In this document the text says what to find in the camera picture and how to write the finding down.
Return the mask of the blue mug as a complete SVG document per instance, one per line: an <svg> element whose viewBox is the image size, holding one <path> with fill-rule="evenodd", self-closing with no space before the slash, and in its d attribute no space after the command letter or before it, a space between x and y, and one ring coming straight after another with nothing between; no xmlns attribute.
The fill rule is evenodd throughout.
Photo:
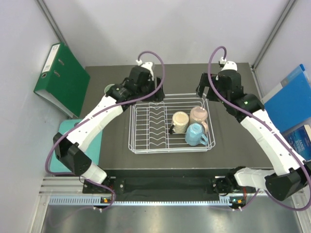
<svg viewBox="0 0 311 233"><path fill-rule="evenodd" d="M208 138L205 135L205 129L199 123L189 125L185 134L185 141L190 146L197 146L199 144L207 145Z"/></svg>

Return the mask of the green cup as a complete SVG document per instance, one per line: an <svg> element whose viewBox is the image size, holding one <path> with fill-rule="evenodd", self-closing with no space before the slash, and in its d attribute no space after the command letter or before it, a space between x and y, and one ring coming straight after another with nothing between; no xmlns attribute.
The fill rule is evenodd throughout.
<svg viewBox="0 0 311 233"><path fill-rule="evenodd" d="M107 86L105 87L105 89L104 89L104 94L106 95L107 92L110 90L110 88L113 87L113 86L114 86L114 84L109 84L109 85L107 85Z"/></svg>

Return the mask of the white wire dish rack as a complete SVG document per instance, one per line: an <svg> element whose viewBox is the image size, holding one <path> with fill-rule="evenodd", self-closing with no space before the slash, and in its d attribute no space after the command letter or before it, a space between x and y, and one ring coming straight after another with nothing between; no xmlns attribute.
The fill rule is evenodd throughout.
<svg viewBox="0 0 311 233"><path fill-rule="evenodd" d="M169 133L174 113L190 114L193 107L200 106L209 112L206 94L200 98L195 93L167 94L162 102L140 102L130 108L128 148L135 154L204 152L215 147L211 117L208 124L207 144L190 146L184 133Z"/></svg>

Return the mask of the pink mug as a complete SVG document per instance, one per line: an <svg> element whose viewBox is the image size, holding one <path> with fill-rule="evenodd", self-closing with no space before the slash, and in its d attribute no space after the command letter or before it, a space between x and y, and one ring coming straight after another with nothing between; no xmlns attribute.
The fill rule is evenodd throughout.
<svg viewBox="0 0 311 233"><path fill-rule="evenodd" d="M208 112L206 111L206 109L200 106L195 106L190 111L189 125L199 123L203 126L204 133L206 134L208 132L207 118Z"/></svg>

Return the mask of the cream mug black handle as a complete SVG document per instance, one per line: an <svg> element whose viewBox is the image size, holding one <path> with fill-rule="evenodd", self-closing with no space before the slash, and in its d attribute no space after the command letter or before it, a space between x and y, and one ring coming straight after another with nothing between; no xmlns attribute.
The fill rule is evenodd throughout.
<svg viewBox="0 0 311 233"><path fill-rule="evenodd" d="M189 116L182 111L175 112L172 117L169 134L185 133L189 125Z"/></svg>

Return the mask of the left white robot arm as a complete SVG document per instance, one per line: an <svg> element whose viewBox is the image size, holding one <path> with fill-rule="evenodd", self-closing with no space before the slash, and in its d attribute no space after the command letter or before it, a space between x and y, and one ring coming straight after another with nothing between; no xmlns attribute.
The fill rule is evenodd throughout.
<svg viewBox="0 0 311 233"><path fill-rule="evenodd" d="M138 61L130 75L121 84L113 85L78 125L65 134L57 133L53 138L57 160L74 175L92 181L99 192L110 188L110 180L85 152L93 139L130 106L138 101L159 102L164 99L163 80L154 77L153 67L152 62Z"/></svg>

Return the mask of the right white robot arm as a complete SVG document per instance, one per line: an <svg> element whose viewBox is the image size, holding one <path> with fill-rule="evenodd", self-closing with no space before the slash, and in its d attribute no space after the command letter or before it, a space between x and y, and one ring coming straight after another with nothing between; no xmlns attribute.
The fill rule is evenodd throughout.
<svg viewBox="0 0 311 233"><path fill-rule="evenodd" d="M286 142L258 97L244 93L241 75L237 71L203 73L196 88L197 96L201 97L206 87L206 99L221 102L226 111L253 136L273 166L271 170L244 166L230 170L225 177L230 191L238 192L249 186L263 189L274 199L283 201L306 186L310 187L310 161Z"/></svg>

